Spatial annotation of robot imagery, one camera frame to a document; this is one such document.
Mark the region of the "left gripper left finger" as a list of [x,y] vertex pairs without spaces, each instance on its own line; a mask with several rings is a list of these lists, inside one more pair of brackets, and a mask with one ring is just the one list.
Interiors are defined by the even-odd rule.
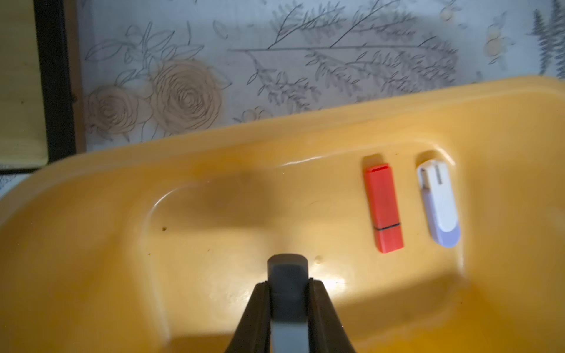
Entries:
[[260,282],[254,287],[225,353],[270,352],[270,331],[270,287],[268,282]]

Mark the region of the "red usb flash drive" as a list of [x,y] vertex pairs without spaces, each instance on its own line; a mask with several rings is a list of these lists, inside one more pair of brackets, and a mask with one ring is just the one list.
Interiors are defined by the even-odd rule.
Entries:
[[404,241],[391,166],[388,163],[372,166],[363,176],[378,250],[387,254],[402,249]]

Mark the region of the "wooden shelf with black frame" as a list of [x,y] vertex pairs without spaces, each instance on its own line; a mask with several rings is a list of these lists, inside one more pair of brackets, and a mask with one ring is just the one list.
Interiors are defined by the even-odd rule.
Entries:
[[1,175],[86,150],[76,1],[1,2]]

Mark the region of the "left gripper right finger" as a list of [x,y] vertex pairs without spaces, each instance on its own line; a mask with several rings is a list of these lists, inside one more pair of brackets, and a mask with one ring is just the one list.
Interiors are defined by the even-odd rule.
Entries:
[[321,280],[308,281],[307,311],[310,352],[355,352]]

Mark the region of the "white purple usb flash drive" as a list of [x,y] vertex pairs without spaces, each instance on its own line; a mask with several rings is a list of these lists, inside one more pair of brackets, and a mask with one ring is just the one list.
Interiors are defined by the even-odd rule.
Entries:
[[447,163],[425,161],[417,167],[417,176],[432,239],[441,247],[455,247],[461,228]]

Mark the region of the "yellow plastic storage box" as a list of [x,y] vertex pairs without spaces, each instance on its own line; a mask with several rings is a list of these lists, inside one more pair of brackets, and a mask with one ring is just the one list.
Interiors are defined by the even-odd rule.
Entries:
[[[447,163],[461,239],[417,167]],[[375,243],[367,168],[404,247]],[[3,352],[221,352],[274,254],[358,352],[564,350],[564,84],[523,77],[69,157],[1,200]]]

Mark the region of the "grey usb flash drive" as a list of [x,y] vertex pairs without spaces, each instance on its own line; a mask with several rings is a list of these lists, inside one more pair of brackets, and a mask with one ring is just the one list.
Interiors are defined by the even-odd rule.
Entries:
[[268,260],[273,352],[308,352],[308,260],[276,254]]

